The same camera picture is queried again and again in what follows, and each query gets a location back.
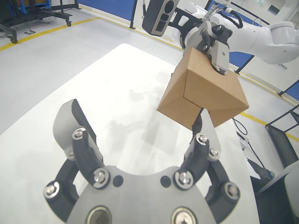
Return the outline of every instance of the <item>black cable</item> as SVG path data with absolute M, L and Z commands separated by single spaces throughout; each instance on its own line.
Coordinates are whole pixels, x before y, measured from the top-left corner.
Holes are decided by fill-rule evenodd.
M 240 121 L 236 120 L 235 118 L 232 118 L 232 119 L 233 119 L 233 121 L 235 122 L 235 125 L 236 125 L 236 127 L 238 128 L 238 130 L 239 130 L 242 134 L 247 135 L 247 134 L 248 134 L 248 131 L 247 131 L 246 127 L 245 127 Z M 240 128 L 237 126 L 237 123 L 236 123 L 236 122 L 238 122 L 238 123 L 245 129 L 246 133 L 244 133 L 244 132 L 242 132 L 242 131 L 240 130 Z M 254 149 L 252 148 L 252 146 L 251 146 L 251 144 L 250 144 L 249 141 L 248 141 L 248 144 L 249 144 L 249 146 L 250 146 L 252 152 L 253 152 L 254 155 L 256 156 L 256 158 L 259 160 L 259 162 L 260 162 L 261 165 L 263 166 L 263 168 L 265 168 L 264 164 L 262 163 L 262 161 L 260 160 L 260 158 L 259 158 L 259 157 L 257 156 L 257 154 L 255 153 L 255 151 L 254 151 Z
M 237 14 L 237 12 L 234 11 L 234 10 L 231 11 L 231 14 L 232 14 L 232 15 L 235 15 L 236 18 L 238 19 L 238 21 L 239 21 L 239 26 L 240 26 L 240 27 L 238 27 L 238 28 L 242 28 L 242 27 L 243 27 L 243 21 L 242 21 L 241 16 L 240 16 L 239 14 Z
M 240 121 L 236 120 L 235 118 L 232 118 L 232 119 L 233 119 L 233 121 L 235 122 L 235 125 L 236 125 L 236 127 L 238 128 L 238 130 L 239 130 L 242 134 L 247 135 L 247 134 L 248 134 L 248 131 L 247 131 L 246 127 L 245 127 Z M 244 132 L 242 132 L 242 131 L 240 130 L 240 128 L 238 127 L 238 125 L 237 125 L 236 122 L 238 122 L 238 123 L 245 129 L 246 133 L 244 133 Z
M 69 8 L 69 9 L 65 9 L 65 10 L 63 10 L 63 12 L 65 12 L 65 11 L 68 11 L 68 10 L 71 10 L 72 8 Z M 61 11 L 60 12 L 58 12 L 58 13 L 61 13 Z
M 255 153 L 255 151 L 253 150 L 253 148 L 252 148 L 251 144 L 249 143 L 249 141 L 248 141 L 248 144 L 249 144 L 251 150 L 253 151 L 253 153 L 255 154 L 255 156 L 257 157 L 257 159 L 260 161 L 260 163 L 263 166 L 263 168 L 265 168 L 264 164 L 262 163 L 262 161 L 260 160 L 260 158 L 257 156 L 257 154 Z
M 219 12 L 219 14 L 220 14 L 222 17 L 228 19 L 230 22 L 232 22 L 237 28 L 240 29 L 240 28 L 243 27 L 243 23 L 242 23 L 242 21 L 241 21 L 241 23 L 240 23 L 240 20 L 239 20 L 239 23 L 240 23 L 240 24 L 237 24 L 231 17 L 226 16 L 226 15 L 223 14 L 222 12 Z

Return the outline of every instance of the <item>yellow floor line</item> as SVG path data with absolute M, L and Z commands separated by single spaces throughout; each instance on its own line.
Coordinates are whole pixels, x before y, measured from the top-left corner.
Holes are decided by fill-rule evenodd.
M 257 122 L 257 123 L 260 123 L 263 126 L 267 125 L 267 122 L 264 122 L 264 121 L 262 121 L 262 120 L 260 120 L 260 119 L 258 119 L 256 117 L 250 115 L 250 114 L 242 112 L 242 113 L 240 113 L 240 115 L 242 115 L 242 116 L 244 116 L 244 117 L 246 117 L 246 118 L 248 118 L 250 120 L 253 120 L 253 121 Z M 287 135 L 287 137 L 289 137 L 291 139 L 294 139 L 295 141 L 299 142 L 299 138 L 296 138 L 295 136 L 293 136 L 293 135 L 291 135 L 289 133 L 286 133 L 286 135 Z
M 242 78 L 248 80 L 249 82 L 251 82 L 251 83 L 257 85 L 259 88 L 264 89 L 264 90 L 266 90 L 266 91 L 272 93 L 275 97 L 277 97 L 277 98 L 279 98 L 279 99 L 282 99 L 283 101 L 287 102 L 289 105 L 291 105 L 291 106 L 293 106 L 293 107 L 295 107 L 295 106 L 297 105 L 297 104 L 295 104 L 295 103 L 289 101 L 289 100 L 286 99 L 285 97 L 283 97 L 283 96 L 279 96 L 279 95 L 277 94 L 277 92 L 273 92 L 273 91 L 269 90 L 268 88 L 266 88 L 265 86 L 262 86 L 262 85 L 256 83 L 255 81 L 246 78 L 246 77 L 243 76 L 243 75 L 239 75 L 239 76 L 241 76 Z
M 96 20 L 98 19 L 99 17 L 95 17 L 95 18 L 90 18 L 90 19 L 85 19 L 85 20 L 81 20 L 81 21 L 78 21 L 78 22 L 73 22 L 72 23 L 72 26 L 74 25 L 79 25 L 79 24 L 82 24 L 82 23 L 85 23 L 85 22 L 89 22 L 89 21 L 92 21 L 92 20 Z M 67 25 L 63 25 L 63 26 L 59 26 L 59 27 L 55 27 L 55 28 L 52 28 L 52 29 L 49 29 L 49 30 L 46 30 L 46 31 L 43 31 L 43 32 L 39 32 L 39 33 L 35 33 L 33 35 L 30 35 L 28 37 L 25 37 L 25 38 L 22 38 L 20 40 L 18 40 L 18 43 L 16 44 L 13 44 L 13 43 L 9 43 L 9 44 L 6 44 L 4 46 L 1 46 L 0 47 L 0 51 L 3 51 L 5 49 L 8 49 L 10 47 L 13 47 L 15 45 L 18 45 L 20 43 L 23 43 L 23 42 L 26 42 L 28 40 L 31 40 L 31 39 L 34 39 L 36 37 L 39 37 L 39 36 L 42 36 L 42 35 L 45 35 L 45 34 L 48 34 L 48 33 L 51 33 L 51 32 L 54 32 L 54 31 L 59 31 L 63 28 L 67 28 L 68 26 Z
M 118 19 L 118 18 L 114 18 L 114 17 L 112 17 L 112 16 L 109 16 L 109 15 L 106 15 L 106 14 L 102 14 L 102 13 L 100 13 L 100 12 L 98 12 L 98 11 L 93 11 L 92 9 L 89 9 L 89 8 L 85 8 L 85 7 L 82 7 L 82 6 L 79 6 L 79 8 L 82 8 L 82 9 L 86 9 L 86 10 L 89 10 L 89 11 L 91 11 L 91 12 L 93 12 L 93 13 L 96 13 L 96 14 L 100 14 L 101 16 L 105 16 L 105 17 L 108 17 L 108 18 L 111 18 L 111 19 L 113 19 L 113 20 L 117 20 L 117 21 L 119 21 L 119 22 L 121 22 L 121 23 L 124 23 L 124 24 L 127 24 L 127 25 L 130 25 L 130 23 L 128 23 L 128 22 L 126 22 L 126 21 L 123 21 L 123 20 L 120 20 L 120 19 Z M 167 40 L 167 41 L 170 41 L 170 42 L 173 42 L 171 39 L 168 39 L 168 38 L 165 38 L 165 37 L 162 37 L 163 39 L 165 39 L 165 40 Z
M 263 126 L 267 125 L 266 122 L 264 122 L 264 121 L 262 121 L 262 120 L 260 120 L 260 119 L 258 119 L 258 118 L 256 118 L 256 117 L 254 117 L 254 116 L 252 116 L 252 115 L 250 115 L 250 114 L 247 114 L 247 113 L 242 112 L 242 113 L 240 113 L 240 115 L 242 115 L 242 116 L 244 116 L 244 117 L 246 117 L 246 118 L 248 118 L 248 119 L 250 119 L 250 120 L 253 120 L 253 121 L 257 122 L 257 123 L 260 123 L 260 124 L 262 124 Z
M 74 22 L 74 23 L 72 23 L 72 26 L 74 26 L 74 25 L 79 25 L 79 24 L 86 23 L 86 22 L 93 21 L 93 20 L 97 20 L 97 19 L 103 19 L 103 20 L 112 22 L 112 23 L 114 23 L 114 24 L 117 24 L 117 25 L 119 25 L 119 26 L 121 26 L 121 27 L 125 27 L 126 29 L 128 29 L 126 26 L 124 26 L 124 25 L 122 25 L 122 24 L 120 24 L 120 23 L 111 21 L 111 20 L 106 19 L 106 18 L 103 18 L 103 17 L 89 18 L 89 19 L 85 19 L 85 20 L 78 21 L 78 22 Z M 5 49 L 8 49 L 8 48 L 10 48 L 10 47 L 13 47 L 13 46 L 15 46 L 15 45 L 18 45 L 18 44 L 20 44 L 20 43 L 29 41 L 29 40 L 31 40 L 31 39 L 34 39 L 34 38 L 36 38 L 36 37 L 39 37 L 39 36 L 42 36 L 42 35 L 45 35 L 45 34 L 54 32 L 54 31 L 59 31 L 59 30 L 61 30 L 61 29 L 63 29 L 63 28 L 67 28 L 67 27 L 68 27 L 67 25 L 63 25 L 63 26 L 59 26 L 59 27 L 56 27 L 56 28 L 52 28 L 52 29 L 49 29 L 49 30 L 46 30 L 46 31 L 43 31 L 43 32 L 35 33 L 35 34 L 33 34 L 33 35 L 30 35 L 30 36 L 28 36 L 28 37 L 25 37 L 25 38 L 20 39 L 20 40 L 18 41 L 17 44 L 9 43 L 9 44 L 7 44 L 7 45 L 1 46 L 1 51 L 5 50 Z M 172 44 L 170 44 L 170 43 L 167 43 L 167 42 L 165 42 L 165 41 L 163 41 L 163 40 L 160 40 L 160 39 L 158 39 L 158 38 L 149 36 L 149 35 L 147 35 L 147 34 L 145 34 L 145 33 L 143 33 L 143 32 L 140 32 L 140 31 L 135 31 L 135 32 L 138 32 L 139 34 L 145 35 L 145 36 L 150 37 L 150 38 L 153 38 L 153 39 L 155 39 L 155 40 L 161 41 L 162 43 L 164 43 L 164 44 L 168 44 L 168 45 L 170 45 L 170 46 L 172 46 L 172 47 L 175 47 L 175 48 L 178 48 L 178 49 L 180 49 L 180 50 L 183 50 L 183 49 L 181 49 L 181 48 L 179 48 L 179 47 L 176 47 L 176 46 L 174 46 L 174 45 L 172 45 Z M 268 90 L 267 88 L 265 88 L 264 86 L 255 83 L 255 82 L 252 81 L 251 79 L 248 79 L 248 78 L 246 78 L 246 77 L 244 77 L 244 76 L 242 76 L 242 77 L 245 78 L 245 79 L 247 79 L 248 81 L 250 81 L 250 82 L 252 82 L 252 83 L 254 83 L 254 84 L 260 86 L 261 88 L 263 88 L 263 89 L 265 89 L 265 90 L 267 90 L 267 91 L 270 91 L 270 90 Z M 250 120 L 253 120 L 253 121 L 257 122 L 257 123 L 260 123 L 260 124 L 262 124 L 263 126 L 267 124 L 266 122 L 264 122 L 264 121 L 262 121 L 262 120 L 260 120 L 260 119 L 258 119 L 258 118 L 256 118 L 256 117 L 254 117 L 254 116 L 252 116 L 252 115 L 246 114 L 246 113 L 244 113 L 244 112 L 240 113 L 240 115 L 242 115 L 242 116 L 244 116 L 244 117 L 246 117 L 246 118 L 248 118 L 248 119 L 250 119 Z M 295 141 L 299 142 L 299 139 L 296 138 L 296 137 L 294 137 L 293 135 L 291 135 L 291 134 L 289 134 L 289 133 L 286 133 L 286 135 L 287 135 L 289 138 L 294 139 Z

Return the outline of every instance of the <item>black stand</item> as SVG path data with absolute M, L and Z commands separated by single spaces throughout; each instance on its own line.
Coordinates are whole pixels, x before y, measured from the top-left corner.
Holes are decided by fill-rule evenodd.
M 235 73 L 236 74 L 239 74 L 239 72 L 252 60 L 252 58 L 254 57 L 254 55 L 252 55 L 246 62 L 245 62 L 245 64 L 243 65 L 243 66 L 241 66 L 241 67 L 239 67 L 236 71 L 235 71 Z
M 290 143 L 290 140 L 288 139 L 287 135 L 285 134 L 287 131 L 293 129 L 296 126 L 299 126 L 299 114 L 295 113 L 294 110 L 299 107 L 299 104 L 289 110 L 288 112 L 284 113 L 282 116 L 278 117 L 277 119 L 271 121 L 267 125 L 265 125 L 266 128 L 268 128 L 268 133 L 271 137 L 271 140 L 276 148 L 276 151 L 279 155 L 279 158 L 283 164 L 283 167 L 286 168 L 288 165 L 291 165 L 295 161 L 298 161 L 297 154 L 295 153 L 293 146 Z M 286 129 L 285 131 L 282 131 L 274 126 L 272 124 L 282 117 L 286 116 L 287 114 L 291 114 L 293 118 L 296 121 L 296 125 Z
M 47 17 L 57 17 L 57 18 L 62 18 L 65 19 L 66 24 L 68 26 L 71 26 L 71 21 L 69 21 L 71 14 L 66 14 L 63 13 L 63 10 L 61 13 L 53 12 L 51 9 L 41 9 L 35 6 L 34 0 L 29 0 L 29 8 L 27 8 L 26 14 L 23 14 L 20 12 L 19 7 L 18 7 L 18 2 L 17 0 L 12 0 L 12 4 L 14 7 L 14 12 L 15 16 L 10 19 L 6 19 L 0 22 L 0 29 L 3 30 L 7 34 L 11 34 L 10 36 L 11 42 L 16 44 L 18 42 L 17 40 L 17 33 L 16 30 L 11 29 L 11 26 L 19 25 L 22 23 L 30 22 L 33 20 L 40 19 L 42 20 L 43 18 Z
M 295 84 L 297 84 L 299 82 L 299 79 L 293 83 L 290 87 L 288 87 L 285 91 L 281 91 L 280 93 L 277 93 L 279 96 L 282 96 L 283 94 L 285 94 L 289 89 L 291 89 Z

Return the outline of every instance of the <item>black bracket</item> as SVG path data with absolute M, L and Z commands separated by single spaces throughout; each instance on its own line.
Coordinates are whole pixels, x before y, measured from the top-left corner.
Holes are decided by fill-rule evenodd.
M 192 14 L 189 14 L 188 12 L 181 10 L 178 7 L 175 9 L 175 12 L 176 12 L 176 16 L 173 22 L 169 22 L 168 26 L 174 27 L 181 32 L 183 49 L 185 49 L 186 48 L 185 38 L 188 32 L 190 32 L 191 29 L 193 29 L 194 27 L 199 27 L 202 24 L 202 21 L 194 17 Z M 178 23 L 180 22 L 182 16 L 188 17 L 188 21 L 183 26 L 180 26 Z
M 55 182 L 59 183 L 60 187 L 57 195 L 50 199 L 46 198 L 46 201 L 53 212 L 65 223 L 79 198 L 76 186 L 73 184 L 77 173 L 78 168 L 76 163 L 66 160 L 57 174 L 56 179 L 47 184 L 48 187 Z
M 225 190 L 230 182 L 221 162 L 209 162 L 207 173 L 210 177 L 212 185 L 205 197 L 216 223 L 221 223 L 235 208 L 238 200 L 240 199 L 240 190 L 236 188 L 235 197 L 229 195 Z
M 94 171 L 98 168 L 104 167 L 104 163 L 100 161 L 93 148 L 89 146 L 89 134 L 87 131 L 83 132 L 83 138 L 80 140 L 73 140 L 73 151 L 76 164 L 84 176 L 84 178 L 91 184 L 94 184 Z

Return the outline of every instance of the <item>metal rack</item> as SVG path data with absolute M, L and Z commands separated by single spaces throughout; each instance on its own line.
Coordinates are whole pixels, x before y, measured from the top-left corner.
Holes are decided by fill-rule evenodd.
M 293 149 L 293 146 L 290 143 L 290 140 L 288 139 L 286 132 L 290 131 L 291 129 L 295 128 L 296 126 L 299 126 L 299 114 L 295 113 L 294 110 L 299 107 L 299 104 L 292 108 L 291 110 L 287 111 L 283 115 L 279 116 L 277 119 L 271 121 L 267 125 L 265 125 L 266 128 L 268 128 L 268 133 L 271 137 L 271 140 L 276 148 L 276 151 L 280 157 L 280 160 L 283 164 L 283 167 L 286 168 L 288 165 L 291 165 L 295 161 L 298 161 L 298 156 Z M 272 124 L 278 120 L 280 120 L 282 117 L 286 116 L 287 114 L 291 114 L 296 121 L 296 124 L 285 131 L 282 131 L 275 126 L 272 126 Z
M 12 0 L 14 17 L 0 22 L 0 29 L 7 34 L 12 35 L 10 36 L 12 43 L 16 44 L 18 42 L 16 30 L 10 28 L 14 25 L 19 25 L 37 19 L 42 20 L 43 18 L 54 16 L 57 18 L 65 19 L 66 24 L 68 26 L 71 26 L 72 22 L 69 21 L 69 17 L 72 15 L 63 12 L 62 0 L 60 0 L 61 12 L 52 11 L 50 0 L 46 0 L 46 3 L 43 4 L 35 4 L 34 0 L 28 0 L 29 6 L 25 6 L 23 1 L 24 0 L 21 0 L 21 4 L 19 7 L 17 0 Z

